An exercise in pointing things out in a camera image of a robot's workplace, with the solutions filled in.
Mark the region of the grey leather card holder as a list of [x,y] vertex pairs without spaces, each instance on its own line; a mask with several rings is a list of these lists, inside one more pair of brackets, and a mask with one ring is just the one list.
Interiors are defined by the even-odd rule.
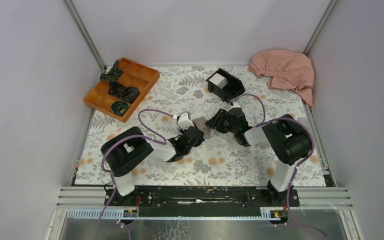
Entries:
[[206,126],[206,118],[204,116],[198,117],[192,120],[194,125],[203,132],[203,138],[210,139],[211,138],[211,129]]

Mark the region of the black card tray box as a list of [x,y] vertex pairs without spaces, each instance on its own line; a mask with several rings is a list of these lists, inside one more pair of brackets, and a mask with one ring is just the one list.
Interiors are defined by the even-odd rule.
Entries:
[[228,104],[245,93],[243,82],[222,68],[216,70],[206,82],[208,91]]

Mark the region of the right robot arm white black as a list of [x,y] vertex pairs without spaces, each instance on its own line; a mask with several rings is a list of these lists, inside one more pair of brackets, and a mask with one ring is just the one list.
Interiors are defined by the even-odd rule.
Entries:
[[278,158],[266,193],[267,201],[273,206],[279,206],[287,199],[286,191],[292,187],[295,170],[315,149],[310,131],[289,114],[252,127],[242,108],[234,106],[228,110],[219,109],[205,126],[219,133],[233,134],[243,147],[269,143]]

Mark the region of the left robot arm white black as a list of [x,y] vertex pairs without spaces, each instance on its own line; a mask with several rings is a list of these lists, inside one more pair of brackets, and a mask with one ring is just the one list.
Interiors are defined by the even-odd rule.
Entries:
[[205,141],[204,132],[197,127],[181,130],[166,143],[145,136],[134,126],[104,143],[101,147],[103,161],[108,164],[116,188],[116,199],[124,206],[135,200],[132,171],[145,159],[174,163],[187,156],[192,148]]

